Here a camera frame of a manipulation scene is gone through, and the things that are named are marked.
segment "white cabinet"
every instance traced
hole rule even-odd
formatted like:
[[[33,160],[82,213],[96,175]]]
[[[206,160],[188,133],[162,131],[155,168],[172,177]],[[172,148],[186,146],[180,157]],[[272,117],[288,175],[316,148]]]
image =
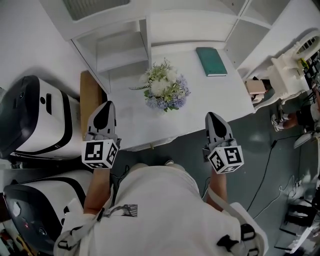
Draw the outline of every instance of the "white cabinet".
[[[125,85],[151,66],[152,46],[225,43],[228,58],[245,77],[248,69],[243,63],[272,30],[290,0],[40,2],[63,38],[110,94],[128,89]]]
[[[68,41],[102,26],[137,20],[150,12],[149,0],[40,0]]]

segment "white box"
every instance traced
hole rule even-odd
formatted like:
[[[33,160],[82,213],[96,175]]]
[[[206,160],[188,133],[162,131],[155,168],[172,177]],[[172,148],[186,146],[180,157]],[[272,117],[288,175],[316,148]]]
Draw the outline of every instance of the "white box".
[[[113,139],[83,141],[82,162],[92,169],[110,169],[119,149]]]
[[[241,146],[216,147],[208,159],[217,174],[232,173],[245,163]]]

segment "flower bouquet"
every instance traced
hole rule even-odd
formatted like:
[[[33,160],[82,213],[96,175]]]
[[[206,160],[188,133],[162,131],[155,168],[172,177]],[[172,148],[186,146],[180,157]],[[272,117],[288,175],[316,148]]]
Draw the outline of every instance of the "flower bouquet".
[[[170,63],[164,59],[161,65],[152,65],[140,78],[144,84],[139,87],[131,87],[131,90],[143,90],[146,97],[145,103],[152,109],[178,110],[186,104],[186,98],[190,95],[187,80],[183,75],[177,77],[177,72]]]

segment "blue hydrangea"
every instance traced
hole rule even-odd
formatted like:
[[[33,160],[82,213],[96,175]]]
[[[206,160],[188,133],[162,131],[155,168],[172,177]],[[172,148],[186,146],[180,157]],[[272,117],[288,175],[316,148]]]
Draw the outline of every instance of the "blue hydrangea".
[[[148,98],[146,101],[145,101],[145,104],[154,109],[154,108],[157,108],[158,107],[158,102],[157,102],[157,99],[155,97],[151,97],[151,98]]]
[[[188,86],[188,82],[182,74],[176,79],[176,82],[180,85],[182,89]]]
[[[184,91],[185,96],[189,96],[190,93],[191,93],[188,87],[185,87],[185,88],[183,89],[183,91]]]
[[[187,98],[186,97],[181,97],[181,98],[177,98],[174,102],[173,102],[173,107],[175,108],[181,108],[186,104]]]
[[[162,110],[166,109],[169,106],[169,104],[163,99],[158,99],[157,103],[158,103],[157,107]]]

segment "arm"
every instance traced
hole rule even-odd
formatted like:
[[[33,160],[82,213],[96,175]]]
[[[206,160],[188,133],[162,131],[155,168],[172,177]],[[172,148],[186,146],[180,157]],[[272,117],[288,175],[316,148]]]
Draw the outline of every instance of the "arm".
[[[110,197],[110,169],[95,169],[84,200],[83,213],[96,215]]]
[[[210,188],[214,193],[221,197],[224,201],[227,201],[227,177],[226,174],[217,174],[215,170],[211,171]],[[213,208],[222,212],[223,209],[218,206],[210,196],[207,196],[206,203],[211,205]]]
[[[314,87],[314,88],[315,89],[313,91],[314,91],[314,94],[316,97],[316,103],[318,104],[318,111],[320,112],[320,95],[319,95],[319,91],[318,91],[317,87]]]

